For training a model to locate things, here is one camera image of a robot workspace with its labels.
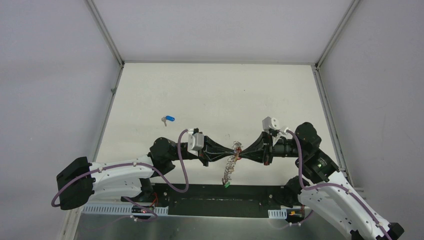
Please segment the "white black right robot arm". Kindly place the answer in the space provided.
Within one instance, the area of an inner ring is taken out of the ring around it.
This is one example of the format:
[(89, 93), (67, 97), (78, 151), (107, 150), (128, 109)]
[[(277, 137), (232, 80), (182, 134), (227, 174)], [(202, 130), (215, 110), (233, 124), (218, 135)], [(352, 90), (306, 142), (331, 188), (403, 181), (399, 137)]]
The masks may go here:
[(404, 228), (372, 209), (339, 166), (320, 149), (322, 139), (310, 122), (292, 131), (264, 120), (263, 128), (261, 136), (239, 157), (265, 166), (274, 157), (297, 157), (298, 175), (283, 192), (288, 204), (308, 207), (349, 240), (398, 240), (402, 236)]

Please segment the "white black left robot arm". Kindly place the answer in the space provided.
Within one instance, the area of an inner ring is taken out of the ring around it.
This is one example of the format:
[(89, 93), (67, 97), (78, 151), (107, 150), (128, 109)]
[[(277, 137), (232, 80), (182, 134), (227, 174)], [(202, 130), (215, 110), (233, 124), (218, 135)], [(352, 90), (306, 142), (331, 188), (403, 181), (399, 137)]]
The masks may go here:
[(241, 147), (224, 147), (197, 128), (185, 129), (176, 142), (157, 138), (145, 155), (115, 163), (89, 162), (78, 157), (56, 176), (58, 192), (51, 206), (72, 210), (89, 200), (119, 197), (147, 202), (152, 198), (151, 178), (160, 177), (178, 193), (189, 190), (185, 160), (200, 160), (207, 167), (225, 157), (238, 159)]

